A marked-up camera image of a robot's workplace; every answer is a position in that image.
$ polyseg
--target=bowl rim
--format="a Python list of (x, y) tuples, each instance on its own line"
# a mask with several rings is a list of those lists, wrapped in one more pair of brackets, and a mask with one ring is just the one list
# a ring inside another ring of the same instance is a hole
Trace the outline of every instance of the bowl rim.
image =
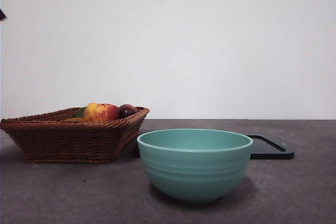
[[(222, 149), (207, 149), (207, 150), (190, 150), (190, 149), (177, 149), (177, 148), (168, 148), (168, 147), (160, 147), (160, 146), (156, 146), (156, 145), (151, 145), (151, 144), (147, 144), (143, 141), (141, 141), (141, 137), (145, 136), (145, 135), (149, 135), (152, 133), (156, 133), (156, 132), (164, 132), (164, 131), (176, 131), (176, 130), (197, 130), (197, 131), (218, 131), (218, 132), (225, 132), (225, 133), (230, 133), (230, 134), (234, 134), (234, 135), (238, 135), (238, 136), (242, 136), (244, 138), (247, 138), (249, 140), (249, 142), (245, 145), (242, 146), (238, 146), (238, 147), (233, 147), (233, 148), (222, 148)], [(215, 130), (215, 129), (196, 129), (196, 128), (176, 128), (176, 129), (165, 129), (165, 130), (157, 130), (157, 131), (149, 131), (146, 133), (143, 133), (141, 135), (139, 135), (137, 138), (137, 142), (140, 145), (149, 147), (149, 148), (153, 148), (153, 149), (157, 149), (157, 150), (165, 150), (165, 151), (172, 151), (172, 152), (188, 152), (188, 153), (216, 153), (216, 152), (230, 152), (230, 151), (234, 151), (234, 150), (239, 150), (239, 149), (244, 149), (247, 148), (249, 146), (251, 146), (253, 144), (253, 139), (249, 136), (237, 133), (237, 132), (232, 132), (232, 131), (222, 131), (222, 130)]]

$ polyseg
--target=basket rim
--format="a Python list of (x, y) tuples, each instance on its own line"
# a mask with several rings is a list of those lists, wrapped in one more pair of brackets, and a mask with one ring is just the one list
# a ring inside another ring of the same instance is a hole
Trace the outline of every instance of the basket rim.
[(103, 121), (103, 122), (65, 122), (65, 121), (52, 121), (52, 120), (29, 120), (25, 121), (24, 119), (27, 117), (31, 116), (47, 116), (53, 113), (61, 113), (61, 112), (67, 112), (69, 110), (76, 110), (79, 109), (80, 107), (72, 107), (72, 108), (66, 108), (62, 110), (57, 110), (57, 111), (52, 111), (48, 113), (43, 113), (43, 114), (35, 114), (35, 115), (28, 115), (28, 116), (21, 116), (18, 118), (7, 118), (7, 119), (2, 119), (1, 124), (56, 124), (56, 125), (110, 125), (110, 124), (128, 124), (133, 118), (138, 117), (139, 115), (147, 115), (149, 113), (149, 109), (142, 107), (142, 106), (136, 106), (137, 109), (139, 109), (139, 112), (129, 115), (126, 118), (122, 119), (117, 119), (117, 120), (112, 120), (112, 121)]

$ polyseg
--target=teal bowl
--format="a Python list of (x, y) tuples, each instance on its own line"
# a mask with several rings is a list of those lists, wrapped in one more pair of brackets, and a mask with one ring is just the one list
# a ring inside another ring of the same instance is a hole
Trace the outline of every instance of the teal bowl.
[(203, 204), (227, 194), (243, 178), (253, 140), (234, 132), (170, 129), (138, 137), (151, 183), (183, 202)]

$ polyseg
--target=green fruit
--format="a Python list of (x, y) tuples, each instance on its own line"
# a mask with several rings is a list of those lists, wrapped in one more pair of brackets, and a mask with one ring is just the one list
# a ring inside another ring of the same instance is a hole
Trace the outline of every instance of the green fruit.
[(75, 114), (72, 116), (73, 118), (83, 118), (84, 117), (84, 110), (86, 107), (79, 108)]

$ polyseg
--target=yellow apple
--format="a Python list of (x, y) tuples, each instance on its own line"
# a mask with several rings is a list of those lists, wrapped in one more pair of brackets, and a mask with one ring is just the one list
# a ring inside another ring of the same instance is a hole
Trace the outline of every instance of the yellow apple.
[(119, 108), (108, 103), (89, 103), (84, 110), (84, 119), (94, 122), (119, 119)]

